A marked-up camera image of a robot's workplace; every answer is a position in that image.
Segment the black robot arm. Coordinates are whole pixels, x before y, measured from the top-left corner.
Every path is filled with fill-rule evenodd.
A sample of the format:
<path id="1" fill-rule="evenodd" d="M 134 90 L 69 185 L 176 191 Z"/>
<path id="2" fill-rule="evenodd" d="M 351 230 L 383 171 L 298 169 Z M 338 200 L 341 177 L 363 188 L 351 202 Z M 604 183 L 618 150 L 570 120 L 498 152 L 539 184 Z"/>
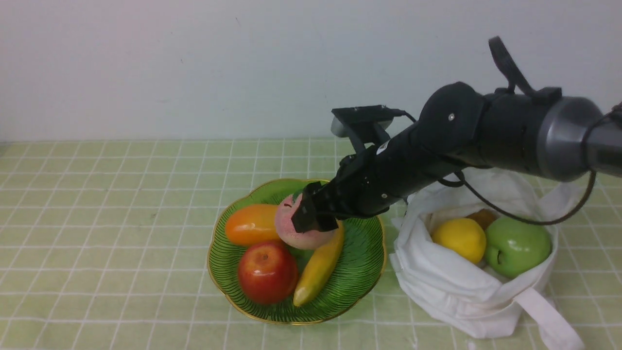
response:
<path id="1" fill-rule="evenodd" d="M 413 124 L 395 137 L 386 127 L 402 109 L 336 108 L 333 133 L 355 154 L 327 184 L 307 185 L 294 202 L 296 232 L 336 229 L 367 219 L 434 182 L 466 184 L 466 168 L 498 168 L 558 182 L 584 173 L 621 176 L 621 106 L 604 114 L 589 99 L 559 88 L 529 95 L 500 88 L 481 95 L 462 82 L 438 89 Z"/>

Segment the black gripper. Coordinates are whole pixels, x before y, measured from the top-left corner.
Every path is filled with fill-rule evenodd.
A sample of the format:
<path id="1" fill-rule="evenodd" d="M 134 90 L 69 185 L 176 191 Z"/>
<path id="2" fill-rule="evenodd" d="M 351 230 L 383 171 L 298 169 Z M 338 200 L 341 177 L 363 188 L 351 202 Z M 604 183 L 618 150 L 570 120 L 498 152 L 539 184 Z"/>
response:
<path id="1" fill-rule="evenodd" d="M 293 193 L 291 222 L 297 233 L 331 232 L 335 219 L 368 218 L 433 183 L 438 157 L 409 141 L 367 148 L 342 165 L 323 186 L 309 182 Z"/>

